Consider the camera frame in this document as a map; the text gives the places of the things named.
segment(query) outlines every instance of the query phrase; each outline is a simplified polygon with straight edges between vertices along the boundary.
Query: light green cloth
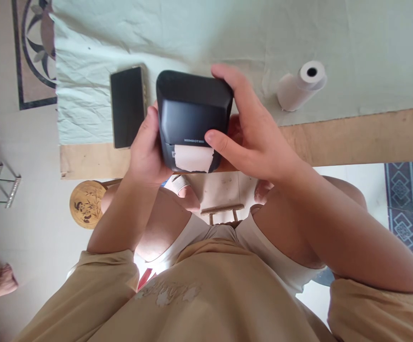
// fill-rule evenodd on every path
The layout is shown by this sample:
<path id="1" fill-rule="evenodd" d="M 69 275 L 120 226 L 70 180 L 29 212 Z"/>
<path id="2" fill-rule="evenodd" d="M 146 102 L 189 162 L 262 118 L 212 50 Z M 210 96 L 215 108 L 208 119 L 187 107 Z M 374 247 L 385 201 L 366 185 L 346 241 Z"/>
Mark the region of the light green cloth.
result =
<path id="1" fill-rule="evenodd" d="M 238 66 L 279 125 L 413 108 L 413 0 L 54 0 L 61 144 L 113 140 L 109 75 L 144 63 Z M 321 61 L 328 83 L 282 113 L 277 82 Z"/>

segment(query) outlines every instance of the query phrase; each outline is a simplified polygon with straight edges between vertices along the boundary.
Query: hand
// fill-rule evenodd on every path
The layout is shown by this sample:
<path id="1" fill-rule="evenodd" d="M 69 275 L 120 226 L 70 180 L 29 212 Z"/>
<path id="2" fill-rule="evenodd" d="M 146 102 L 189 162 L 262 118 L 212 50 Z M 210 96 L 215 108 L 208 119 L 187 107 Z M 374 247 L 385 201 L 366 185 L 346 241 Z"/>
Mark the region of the hand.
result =
<path id="1" fill-rule="evenodd" d="M 225 64 L 213 65 L 211 73 L 232 87 L 240 114 L 238 120 L 231 117 L 229 135 L 232 138 L 209 130 L 205 134 L 206 142 L 251 177 L 273 182 L 295 171 L 301 159 L 291 149 L 244 74 Z"/>
<path id="2" fill-rule="evenodd" d="M 157 103 L 148 108 L 130 151 L 128 173 L 142 185 L 160 187 L 173 174 L 162 157 Z"/>

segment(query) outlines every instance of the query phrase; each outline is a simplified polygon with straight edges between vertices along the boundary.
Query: bare foot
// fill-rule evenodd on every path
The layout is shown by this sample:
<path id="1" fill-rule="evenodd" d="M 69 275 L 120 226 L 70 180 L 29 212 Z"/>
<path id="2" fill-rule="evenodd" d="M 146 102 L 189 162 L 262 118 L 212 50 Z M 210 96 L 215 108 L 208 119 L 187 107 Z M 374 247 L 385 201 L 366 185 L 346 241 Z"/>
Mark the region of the bare foot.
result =
<path id="1" fill-rule="evenodd" d="M 0 297 L 12 293 L 18 288 L 13 270 L 9 264 L 0 269 Z"/>
<path id="2" fill-rule="evenodd" d="M 185 186 L 178 192 L 178 197 L 184 199 L 182 201 L 184 209 L 190 212 L 200 210 L 200 201 L 192 189 L 191 185 Z"/>
<path id="3" fill-rule="evenodd" d="M 254 190 L 254 201 L 258 204 L 265 204 L 268 200 L 269 191 L 274 185 L 267 180 L 259 180 Z"/>

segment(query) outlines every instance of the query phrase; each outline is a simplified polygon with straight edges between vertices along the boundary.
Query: portable printer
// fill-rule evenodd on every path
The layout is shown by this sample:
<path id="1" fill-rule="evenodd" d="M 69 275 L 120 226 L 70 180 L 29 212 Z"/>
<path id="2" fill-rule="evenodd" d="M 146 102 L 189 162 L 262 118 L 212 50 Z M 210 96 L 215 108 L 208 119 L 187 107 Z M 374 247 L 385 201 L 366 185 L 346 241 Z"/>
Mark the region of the portable printer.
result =
<path id="1" fill-rule="evenodd" d="M 206 143 L 205 133 L 227 133 L 233 90 L 223 80 L 165 70 L 156 91 L 165 164 L 177 172 L 213 172 L 221 155 Z"/>

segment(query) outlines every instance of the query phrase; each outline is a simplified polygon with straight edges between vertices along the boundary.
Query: wooden stool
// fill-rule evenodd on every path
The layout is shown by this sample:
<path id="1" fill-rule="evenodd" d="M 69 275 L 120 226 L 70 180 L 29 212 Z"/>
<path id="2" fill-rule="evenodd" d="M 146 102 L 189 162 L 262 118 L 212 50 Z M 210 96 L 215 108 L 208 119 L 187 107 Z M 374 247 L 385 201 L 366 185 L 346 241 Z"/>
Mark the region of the wooden stool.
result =
<path id="1" fill-rule="evenodd" d="M 101 183 L 88 180 L 79 183 L 70 196 L 70 213 L 77 224 L 86 229 L 94 229 L 102 218 L 102 198 L 108 187 L 122 179 Z"/>
<path id="2" fill-rule="evenodd" d="M 233 219 L 234 222 L 238 221 L 238 216 L 236 215 L 237 210 L 244 209 L 244 205 L 242 204 L 237 204 L 234 206 L 228 206 L 228 207 L 222 207 L 222 208 L 212 208 L 212 209 L 207 209 L 207 210 L 202 210 L 200 213 L 201 216 L 206 216 L 208 215 L 210 217 L 210 225 L 212 226 L 214 224 L 214 219 L 213 216 L 214 214 L 220 213 L 220 212 L 226 212 L 226 211 L 233 211 Z"/>

